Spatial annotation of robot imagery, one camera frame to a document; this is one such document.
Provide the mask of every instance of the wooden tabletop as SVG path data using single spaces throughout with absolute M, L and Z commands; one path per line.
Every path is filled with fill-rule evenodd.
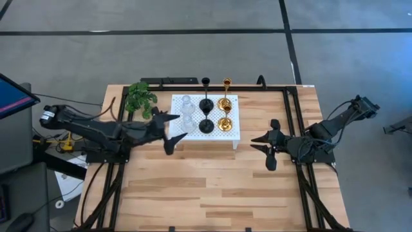
M 103 110 L 116 97 L 113 112 L 117 115 L 123 87 L 108 86 Z M 321 121 L 315 88 L 297 89 L 305 127 Z M 153 93 L 163 111 L 170 110 L 172 94 L 188 94 Z M 241 142 L 237 150 L 232 149 L 231 142 L 204 141 L 183 141 L 171 156 L 164 153 L 161 141 L 133 149 L 124 172 L 117 231 L 167 231 L 169 226 L 175 226 L 177 231 L 244 231 L 245 227 L 253 231 L 306 231 L 296 169 L 290 156 L 277 154 L 277 170 L 267 171 L 265 154 L 249 146 L 251 139 L 270 129 L 271 119 L 278 119 L 281 131 L 289 134 L 282 93 L 230 94 L 239 97 Z M 297 130 L 293 103 L 291 108 Z M 134 120 L 142 120 L 140 115 L 135 113 Z M 109 113 L 100 119 L 112 120 Z M 88 167 L 77 224 L 84 192 L 98 166 Z M 90 188 L 85 218 L 101 200 L 107 166 L 103 166 Z M 321 200 L 338 222 L 349 226 L 336 173 L 325 164 L 314 164 L 314 170 Z M 111 205 L 112 201 L 106 209 L 105 226 L 109 224 Z M 317 226 L 311 200 L 310 206 Z

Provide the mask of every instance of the potted plant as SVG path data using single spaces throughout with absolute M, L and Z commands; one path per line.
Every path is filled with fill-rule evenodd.
M 144 81 L 134 83 L 129 87 L 129 94 L 126 98 L 126 110 L 133 113 L 141 108 L 144 119 L 150 119 L 152 110 L 150 102 L 157 103 L 157 96 L 147 91 L 148 87 L 149 84 Z

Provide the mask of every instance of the computer monitor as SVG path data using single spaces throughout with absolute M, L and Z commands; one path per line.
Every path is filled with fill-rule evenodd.
M 0 119 L 39 102 L 34 94 L 0 73 Z

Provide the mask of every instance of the white pegboard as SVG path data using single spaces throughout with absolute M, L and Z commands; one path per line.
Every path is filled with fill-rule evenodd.
M 170 122 L 169 125 L 169 138 L 183 134 L 182 130 L 182 97 L 183 94 L 173 94 L 170 114 L 180 115 L 181 117 Z M 232 120 L 232 129 L 230 131 L 221 131 L 218 128 L 218 121 L 225 116 L 225 112 L 218 108 L 218 100 L 224 97 L 224 95 L 208 94 L 207 98 L 210 99 L 214 106 L 213 110 L 207 116 L 214 124 L 214 129 L 211 133 L 205 134 L 199 130 L 199 123 L 205 119 L 205 115 L 199 108 L 199 102 L 205 98 L 204 94 L 188 95 L 191 97 L 191 101 L 195 106 L 195 111 L 192 114 L 192 119 L 196 123 L 196 129 L 186 135 L 182 140 L 224 140 L 224 141 L 239 141 L 240 140 L 240 124 L 239 124 L 239 102 L 237 95 L 227 95 L 232 102 L 232 110 L 227 115 Z

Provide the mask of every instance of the concrete floor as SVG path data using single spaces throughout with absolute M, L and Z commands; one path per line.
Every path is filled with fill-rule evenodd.
M 410 1 L 286 0 L 292 28 L 412 27 Z M 4 30 L 282 28 L 277 1 L 14 0 Z M 303 84 L 314 84 L 324 115 L 356 94 L 381 106 L 354 122 L 335 150 L 352 228 L 410 231 L 411 137 L 382 127 L 412 114 L 412 34 L 293 35 Z M 36 93 L 101 102 L 106 85 L 141 77 L 210 77 L 219 83 L 293 84 L 285 35 L 109 35 L 0 37 L 0 72 Z M 45 104 L 33 108 L 38 124 Z M 90 113 L 100 109 L 76 106 Z M 55 183 L 52 184 L 56 196 Z M 58 230 L 72 226 L 76 200 L 51 211 Z

